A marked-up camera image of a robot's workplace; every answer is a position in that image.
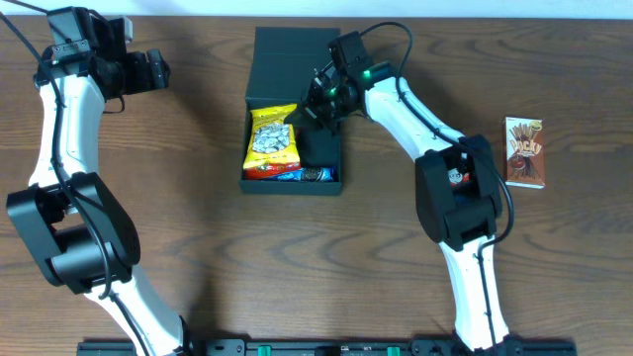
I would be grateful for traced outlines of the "yellow snack bag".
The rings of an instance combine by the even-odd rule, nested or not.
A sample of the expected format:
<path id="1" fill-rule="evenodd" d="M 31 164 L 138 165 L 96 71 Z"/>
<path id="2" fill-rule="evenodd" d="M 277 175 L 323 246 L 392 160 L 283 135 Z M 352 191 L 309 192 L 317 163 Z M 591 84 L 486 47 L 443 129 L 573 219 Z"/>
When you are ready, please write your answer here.
<path id="1" fill-rule="evenodd" d="M 244 170 L 266 164 L 299 163 L 295 131 L 285 119 L 297 109 L 297 104 L 271 106 L 250 111 L 252 128 Z"/>

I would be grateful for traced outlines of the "black gift box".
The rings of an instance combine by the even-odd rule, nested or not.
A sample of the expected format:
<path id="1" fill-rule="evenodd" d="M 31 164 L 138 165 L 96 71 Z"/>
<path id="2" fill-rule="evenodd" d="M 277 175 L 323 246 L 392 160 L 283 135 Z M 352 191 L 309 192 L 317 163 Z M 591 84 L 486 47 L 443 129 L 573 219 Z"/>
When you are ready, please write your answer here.
<path id="1" fill-rule="evenodd" d="M 338 28 L 258 27 L 253 62 L 245 93 L 246 109 L 301 102 L 315 71 L 331 61 L 327 44 L 340 35 Z M 327 129 L 301 132 L 298 152 L 304 167 L 333 170 L 330 182 L 248 180 L 240 174 L 246 194 L 336 196 L 342 191 L 342 136 Z"/>

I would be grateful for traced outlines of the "blue Oreo cookie pack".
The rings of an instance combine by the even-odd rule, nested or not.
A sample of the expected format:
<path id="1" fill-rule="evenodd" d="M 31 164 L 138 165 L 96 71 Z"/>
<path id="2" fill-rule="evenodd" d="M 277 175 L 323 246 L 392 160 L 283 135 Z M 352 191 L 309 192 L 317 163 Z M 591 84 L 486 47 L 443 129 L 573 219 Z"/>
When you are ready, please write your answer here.
<path id="1" fill-rule="evenodd" d="M 269 180 L 282 182 L 332 182 L 334 178 L 331 168 L 307 167 L 274 175 L 269 177 Z"/>

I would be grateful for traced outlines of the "red snack bag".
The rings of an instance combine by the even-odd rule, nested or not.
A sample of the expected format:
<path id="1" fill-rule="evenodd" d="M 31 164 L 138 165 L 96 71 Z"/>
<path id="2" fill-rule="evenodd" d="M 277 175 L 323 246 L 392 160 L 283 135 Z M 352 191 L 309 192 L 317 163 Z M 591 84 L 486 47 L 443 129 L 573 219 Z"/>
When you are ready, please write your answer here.
<path id="1" fill-rule="evenodd" d="M 246 180 L 263 180 L 279 174 L 295 171 L 301 168 L 300 162 L 265 163 L 263 165 L 244 170 Z"/>

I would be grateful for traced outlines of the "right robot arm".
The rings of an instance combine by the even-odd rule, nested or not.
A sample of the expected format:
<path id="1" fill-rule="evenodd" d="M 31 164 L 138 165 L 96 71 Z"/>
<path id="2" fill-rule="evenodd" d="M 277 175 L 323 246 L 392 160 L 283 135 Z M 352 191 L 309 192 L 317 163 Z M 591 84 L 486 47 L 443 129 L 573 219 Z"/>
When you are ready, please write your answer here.
<path id="1" fill-rule="evenodd" d="M 498 354 L 509 331 L 497 296 L 494 246 L 503 238 L 497 219 L 513 206 L 490 144 L 439 120 L 411 91 L 401 67 L 373 60 L 361 33 L 327 47 L 330 63 L 316 72 L 288 123 L 336 132 L 343 118 L 360 111 L 397 141 L 414 163 L 419 222 L 446 260 L 455 332 L 471 352 Z"/>

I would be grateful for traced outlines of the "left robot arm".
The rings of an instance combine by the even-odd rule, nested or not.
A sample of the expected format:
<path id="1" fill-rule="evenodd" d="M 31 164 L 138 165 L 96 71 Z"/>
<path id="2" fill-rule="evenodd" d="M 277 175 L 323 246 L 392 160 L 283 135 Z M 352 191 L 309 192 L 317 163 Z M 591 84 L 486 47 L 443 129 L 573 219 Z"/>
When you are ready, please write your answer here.
<path id="1" fill-rule="evenodd" d="M 130 344 L 99 343 L 96 355 L 190 355 L 183 317 L 140 267 L 131 217 L 99 174 L 99 128 L 110 100 L 167 87 L 160 52 L 128 51 L 130 19 L 84 7 L 45 14 L 53 42 L 35 55 L 44 105 L 37 166 L 25 190 L 11 193 L 8 216 L 43 273 L 57 287 L 105 310 Z"/>

